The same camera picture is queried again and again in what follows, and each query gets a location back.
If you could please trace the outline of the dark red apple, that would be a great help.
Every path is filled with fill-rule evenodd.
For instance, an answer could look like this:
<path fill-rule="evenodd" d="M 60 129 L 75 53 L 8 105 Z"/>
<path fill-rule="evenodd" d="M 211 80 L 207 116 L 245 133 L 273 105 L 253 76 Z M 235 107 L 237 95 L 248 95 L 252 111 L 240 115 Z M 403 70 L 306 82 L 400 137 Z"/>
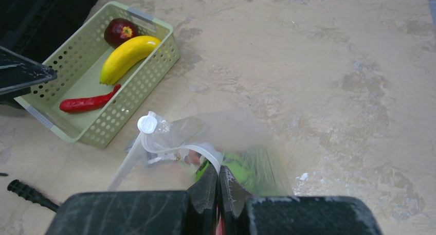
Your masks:
<path fill-rule="evenodd" d="M 139 35 L 139 29 L 134 23 L 123 18 L 115 18 L 105 29 L 104 39 L 111 47 L 117 48 L 127 40 Z"/>

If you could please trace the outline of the green watermelon toy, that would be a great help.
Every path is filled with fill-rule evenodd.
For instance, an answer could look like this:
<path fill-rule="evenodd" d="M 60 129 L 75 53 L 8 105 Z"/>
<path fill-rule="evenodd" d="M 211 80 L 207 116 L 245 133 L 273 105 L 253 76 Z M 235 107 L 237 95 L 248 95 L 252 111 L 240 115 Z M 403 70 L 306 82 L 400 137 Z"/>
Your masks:
<path fill-rule="evenodd" d="M 254 147 L 239 152 L 224 152 L 223 166 L 248 192 L 258 196 L 286 196 L 292 188 L 274 151 Z"/>

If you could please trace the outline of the clear zip top bag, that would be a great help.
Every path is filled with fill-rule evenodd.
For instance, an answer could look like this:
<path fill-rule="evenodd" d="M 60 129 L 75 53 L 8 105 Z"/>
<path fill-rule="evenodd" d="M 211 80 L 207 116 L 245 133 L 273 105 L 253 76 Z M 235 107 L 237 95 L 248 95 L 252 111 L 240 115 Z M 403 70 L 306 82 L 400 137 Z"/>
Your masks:
<path fill-rule="evenodd" d="M 273 137 L 246 109 L 203 113 L 174 121 L 150 111 L 138 119 L 137 128 L 138 136 L 109 184 L 110 191 L 115 191 L 139 163 L 151 167 L 178 162 L 188 175 L 199 179 L 207 166 L 219 171 L 227 151 L 266 147 L 279 157 Z"/>

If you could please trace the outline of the red chili pepper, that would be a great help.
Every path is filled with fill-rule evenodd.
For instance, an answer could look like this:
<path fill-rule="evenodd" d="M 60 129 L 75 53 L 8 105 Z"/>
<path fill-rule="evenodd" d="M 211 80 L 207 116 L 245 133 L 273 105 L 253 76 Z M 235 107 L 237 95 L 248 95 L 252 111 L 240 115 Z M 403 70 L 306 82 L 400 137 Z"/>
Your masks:
<path fill-rule="evenodd" d="M 113 90 L 106 95 L 63 100 L 59 105 L 59 109 L 70 114 L 84 113 L 100 109 L 116 95 L 120 88 L 121 84 L 117 84 L 114 86 Z"/>

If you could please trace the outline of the yellow banana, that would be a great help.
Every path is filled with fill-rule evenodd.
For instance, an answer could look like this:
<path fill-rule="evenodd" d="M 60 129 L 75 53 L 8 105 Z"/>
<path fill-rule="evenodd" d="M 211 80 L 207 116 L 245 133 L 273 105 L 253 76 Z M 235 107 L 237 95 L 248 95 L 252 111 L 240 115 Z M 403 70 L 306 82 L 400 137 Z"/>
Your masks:
<path fill-rule="evenodd" d="M 99 82 L 113 85 L 120 80 L 136 63 L 147 58 L 161 40 L 141 35 L 127 40 L 117 47 L 102 65 Z"/>

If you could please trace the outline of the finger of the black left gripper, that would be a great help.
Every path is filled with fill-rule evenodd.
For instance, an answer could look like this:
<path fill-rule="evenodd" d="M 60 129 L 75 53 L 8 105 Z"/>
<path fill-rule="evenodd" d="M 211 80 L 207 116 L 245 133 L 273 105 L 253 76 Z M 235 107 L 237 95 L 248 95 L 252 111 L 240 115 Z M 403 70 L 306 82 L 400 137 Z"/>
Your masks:
<path fill-rule="evenodd" d="M 31 93 L 31 87 L 57 78 L 54 69 L 1 47 L 1 105 Z"/>

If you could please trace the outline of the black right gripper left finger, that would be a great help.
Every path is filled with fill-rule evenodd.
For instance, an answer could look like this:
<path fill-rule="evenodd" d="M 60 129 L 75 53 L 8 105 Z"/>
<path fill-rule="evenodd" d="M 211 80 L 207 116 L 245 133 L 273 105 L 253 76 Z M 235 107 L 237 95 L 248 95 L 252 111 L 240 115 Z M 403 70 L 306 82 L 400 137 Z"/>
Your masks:
<path fill-rule="evenodd" d="M 213 234 L 217 179 L 208 166 L 187 190 L 78 193 L 46 234 Z"/>

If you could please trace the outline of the pale green perforated basket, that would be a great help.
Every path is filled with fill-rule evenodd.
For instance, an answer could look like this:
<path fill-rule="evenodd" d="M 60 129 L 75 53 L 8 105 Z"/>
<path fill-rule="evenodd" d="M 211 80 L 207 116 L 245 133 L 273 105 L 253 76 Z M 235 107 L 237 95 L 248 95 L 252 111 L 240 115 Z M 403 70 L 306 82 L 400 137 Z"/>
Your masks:
<path fill-rule="evenodd" d="M 100 84 L 99 76 L 113 51 L 103 33 L 118 17 L 134 22 L 141 33 L 159 38 L 161 44 L 120 79 L 121 89 L 103 108 L 79 114 L 61 111 L 65 99 L 105 95 L 112 90 Z M 179 57 L 170 24 L 133 7 L 108 2 L 45 60 L 57 78 L 32 86 L 29 94 L 16 101 L 64 141 L 105 148 Z"/>

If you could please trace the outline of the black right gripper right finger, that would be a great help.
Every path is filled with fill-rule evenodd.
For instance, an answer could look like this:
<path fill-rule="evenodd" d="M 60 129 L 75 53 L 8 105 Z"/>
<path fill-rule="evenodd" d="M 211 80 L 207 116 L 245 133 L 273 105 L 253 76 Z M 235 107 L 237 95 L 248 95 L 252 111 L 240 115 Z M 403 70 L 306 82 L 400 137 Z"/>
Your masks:
<path fill-rule="evenodd" d="M 223 234 L 382 234 L 372 211 L 351 196 L 254 196 L 220 169 Z"/>

